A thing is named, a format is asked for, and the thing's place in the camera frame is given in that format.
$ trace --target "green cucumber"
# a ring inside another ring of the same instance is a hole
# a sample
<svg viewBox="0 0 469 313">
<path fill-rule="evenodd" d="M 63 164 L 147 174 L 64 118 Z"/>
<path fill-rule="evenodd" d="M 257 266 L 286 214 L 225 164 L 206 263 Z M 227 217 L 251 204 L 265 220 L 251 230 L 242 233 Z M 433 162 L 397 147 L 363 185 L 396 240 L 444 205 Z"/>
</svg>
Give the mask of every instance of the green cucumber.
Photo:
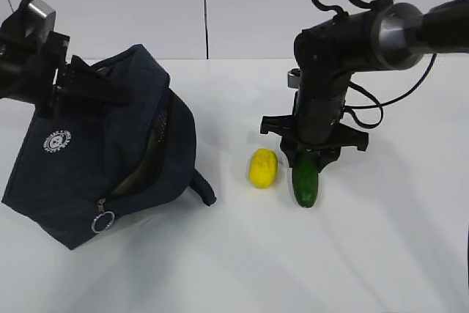
<svg viewBox="0 0 469 313">
<path fill-rule="evenodd" d="M 316 202 L 319 184 L 319 170 L 313 154 L 297 155 L 292 168 L 292 181 L 293 193 L 298 204 L 304 208 L 311 208 Z"/>
</svg>

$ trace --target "fabric bag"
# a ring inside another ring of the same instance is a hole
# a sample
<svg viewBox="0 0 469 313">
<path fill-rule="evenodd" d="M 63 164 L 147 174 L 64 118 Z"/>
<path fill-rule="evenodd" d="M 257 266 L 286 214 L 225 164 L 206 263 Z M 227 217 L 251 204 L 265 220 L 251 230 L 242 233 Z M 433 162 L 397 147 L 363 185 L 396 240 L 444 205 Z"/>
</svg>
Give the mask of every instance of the fabric bag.
<svg viewBox="0 0 469 313">
<path fill-rule="evenodd" d="M 129 87 L 133 102 L 100 119 L 34 114 L 2 199 L 69 249 L 188 186 L 206 205 L 216 201 L 194 169 L 192 113 L 145 48 L 135 45 L 93 68 Z"/>
</svg>

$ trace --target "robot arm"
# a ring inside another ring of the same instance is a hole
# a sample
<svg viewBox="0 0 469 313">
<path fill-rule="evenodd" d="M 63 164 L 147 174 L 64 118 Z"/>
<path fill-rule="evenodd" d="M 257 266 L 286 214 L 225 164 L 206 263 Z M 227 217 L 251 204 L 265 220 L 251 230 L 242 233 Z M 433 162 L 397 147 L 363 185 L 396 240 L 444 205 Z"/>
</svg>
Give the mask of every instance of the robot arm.
<svg viewBox="0 0 469 313">
<path fill-rule="evenodd" d="M 295 58 L 300 69 L 289 73 L 289 86 L 298 89 L 293 112 L 263 117 L 261 133 L 282 137 L 281 149 L 290 167 L 298 155 L 308 154 L 321 171 L 339 158 L 342 147 L 366 150 L 368 134 L 340 123 L 346 112 L 359 122 L 353 107 L 345 105 L 349 87 L 366 94 L 383 112 L 383 105 L 350 81 L 352 74 L 406 70 L 424 54 L 469 53 L 469 0 L 451 1 L 427 14 L 393 0 L 350 0 L 368 9 L 355 15 L 336 5 L 312 1 L 320 10 L 333 10 L 336 15 L 296 37 Z M 373 128 L 378 124 L 359 125 Z"/>
<path fill-rule="evenodd" d="M 0 98 L 36 105 L 41 117 L 98 114 L 126 105 L 130 91 L 77 56 L 66 63 L 70 38 L 53 31 L 56 12 L 42 0 L 22 0 L 0 27 Z"/>
</svg>

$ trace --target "white logo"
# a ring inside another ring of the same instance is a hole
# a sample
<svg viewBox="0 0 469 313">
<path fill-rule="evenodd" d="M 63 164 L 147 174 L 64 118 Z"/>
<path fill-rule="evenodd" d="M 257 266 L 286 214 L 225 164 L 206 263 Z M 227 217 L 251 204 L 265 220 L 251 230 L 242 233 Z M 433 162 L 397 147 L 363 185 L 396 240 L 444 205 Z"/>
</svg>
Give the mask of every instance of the white logo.
<svg viewBox="0 0 469 313">
<path fill-rule="evenodd" d="M 67 130 L 60 130 L 51 133 L 44 141 L 44 150 L 49 153 L 55 153 L 58 150 L 65 148 L 71 138 L 72 134 Z"/>
</svg>

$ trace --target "zipper pull ring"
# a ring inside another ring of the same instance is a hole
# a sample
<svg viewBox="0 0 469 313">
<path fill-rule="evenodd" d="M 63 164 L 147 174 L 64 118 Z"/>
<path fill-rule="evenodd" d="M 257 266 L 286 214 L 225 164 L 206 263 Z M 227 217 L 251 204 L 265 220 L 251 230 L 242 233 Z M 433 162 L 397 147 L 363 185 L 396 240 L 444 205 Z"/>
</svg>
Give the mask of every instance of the zipper pull ring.
<svg viewBox="0 0 469 313">
<path fill-rule="evenodd" d="M 114 212 L 111 212 L 110 210 L 105 210 L 104 209 L 104 203 L 106 202 L 106 198 L 102 198 L 102 199 L 99 199 L 97 201 L 97 211 L 99 212 L 99 214 L 93 219 L 93 222 L 91 223 L 91 230 L 95 233 L 95 234 L 99 234 L 100 232 L 103 232 L 103 231 L 106 231 L 107 229 L 109 229 L 112 224 L 114 224 L 114 220 L 116 218 L 116 215 L 114 214 Z M 96 229 L 96 223 L 99 219 L 101 219 L 101 217 L 103 216 L 107 216 L 109 215 L 111 217 L 111 219 L 109 219 L 109 222 L 107 223 L 107 225 L 104 227 L 104 229 L 102 230 L 97 230 Z"/>
</svg>

